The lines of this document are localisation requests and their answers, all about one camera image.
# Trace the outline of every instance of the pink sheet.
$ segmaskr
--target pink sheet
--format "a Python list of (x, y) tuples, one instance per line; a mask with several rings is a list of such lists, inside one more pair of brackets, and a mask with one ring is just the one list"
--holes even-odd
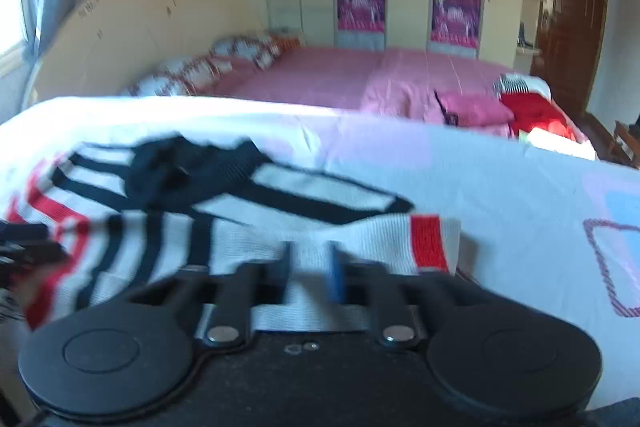
[[(234, 72), (218, 84), (217, 96), (360, 110), (444, 124), (434, 90), (463, 94), (494, 92), (500, 64), (418, 50), (384, 52), (299, 48), (260, 71), (249, 62), (234, 63)], [(578, 141), (587, 140), (577, 126)], [(511, 137), (508, 125), (472, 131)]]
[[(490, 94), (494, 82), (509, 71), (499, 64), (417, 50), (391, 48), (362, 97), (360, 109), (411, 120), (444, 124), (434, 90)], [(495, 136), (510, 136), (507, 125), (478, 128)]]
[(334, 48), (299, 48), (284, 54), (271, 68), (250, 67), (225, 78), (219, 96), (358, 110), (369, 77), (384, 54)]

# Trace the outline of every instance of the poster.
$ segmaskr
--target poster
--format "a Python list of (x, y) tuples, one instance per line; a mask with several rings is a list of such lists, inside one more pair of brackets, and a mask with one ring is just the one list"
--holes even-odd
[(433, 0), (431, 42), (478, 48), (482, 0)]
[(338, 29), (385, 31), (386, 0), (337, 0)]

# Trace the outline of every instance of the cream headboard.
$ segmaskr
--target cream headboard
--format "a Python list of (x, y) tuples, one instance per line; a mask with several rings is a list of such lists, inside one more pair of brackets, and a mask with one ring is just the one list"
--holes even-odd
[(22, 108), (56, 96), (116, 94), (162, 60), (260, 28), (246, 0), (83, 0), (36, 64)]

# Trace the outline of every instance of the wooden door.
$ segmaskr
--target wooden door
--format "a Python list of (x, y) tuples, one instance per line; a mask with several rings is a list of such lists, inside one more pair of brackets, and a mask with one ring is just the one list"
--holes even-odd
[(580, 118), (598, 66), (607, 0), (545, 0), (538, 32), (542, 55), (532, 74), (544, 78), (560, 107)]

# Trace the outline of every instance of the red stripe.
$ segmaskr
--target red stripe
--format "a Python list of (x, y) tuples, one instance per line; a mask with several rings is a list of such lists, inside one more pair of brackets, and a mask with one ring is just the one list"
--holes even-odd
[(58, 287), (60, 280), (65, 275), (74, 272), (76, 269), (76, 266), (82, 259), (82, 254), (84, 253), (89, 233), (89, 219), (86, 216), (79, 214), (62, 203), (58, 203), (57, 201), (47, 198), (40, 191), (37, 181), (42, 165), (43, 162), (39, 163), (29, 177), (27, 202), (37, 211), (49, 217), (56, 223), (56, 230), (54, 233), (54, 240), (56, 241), (60, 240), (63, 232), (68, 231), (65, 230), (64, 222), (69, 219), (73, 219), (76, 222), (74, 230), (76, 242), (70, 249), (69, 262), (61, 269), (56, 270), (45, 280), (35, 301), (27, 309), (25, 316), (31, 328), (36, 328), (41, 325), (47, 315), (49, 315), (55, 289)]
[(449, 269), (442, 245), (439, 217), (411, 216), (411, 248), (418, 268)]
[(16, 223), (18, 225), (24, 225), (26, 223), (24, 218), (18, 213), (18, 195), (17, 194), (11, 198), (11, 202), (9, 203), (9, 209), (6, 213), (6, 220), (9, 223)]

